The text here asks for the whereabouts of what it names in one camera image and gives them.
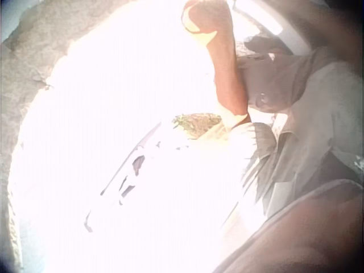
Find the man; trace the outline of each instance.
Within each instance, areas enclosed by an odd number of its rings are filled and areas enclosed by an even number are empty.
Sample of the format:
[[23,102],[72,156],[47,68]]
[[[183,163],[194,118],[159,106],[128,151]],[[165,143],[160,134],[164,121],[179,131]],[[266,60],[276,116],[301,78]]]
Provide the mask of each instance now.
[[[344,270],[363,242],[362,80],[327,48],[237,60],[224,1],[188,2],[182,22],[210,53],[222,121],[242,171],[241,198],[224,237],[238,248],[215,272]],[[252,122],[248,105],[286,114],[281,132]],[[241,225],[252,222],[255,233],[239,238]]]

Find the person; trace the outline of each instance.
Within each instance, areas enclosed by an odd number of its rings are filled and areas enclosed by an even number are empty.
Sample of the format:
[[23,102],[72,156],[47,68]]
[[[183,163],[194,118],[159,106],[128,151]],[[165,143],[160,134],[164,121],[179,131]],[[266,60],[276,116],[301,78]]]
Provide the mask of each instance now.
[[[190,1],[181,20],[210,54],[222,123],[241,171],[240,199],[224,235],[236,247],[214,272],[339,272],[353,257],[361,260],[360,70],[327,47],[308,56],[237,58],[225,1]],[[251,108],[286,122],[273,132],[254,122]],[[248,238],[240,238],[253,222]]]

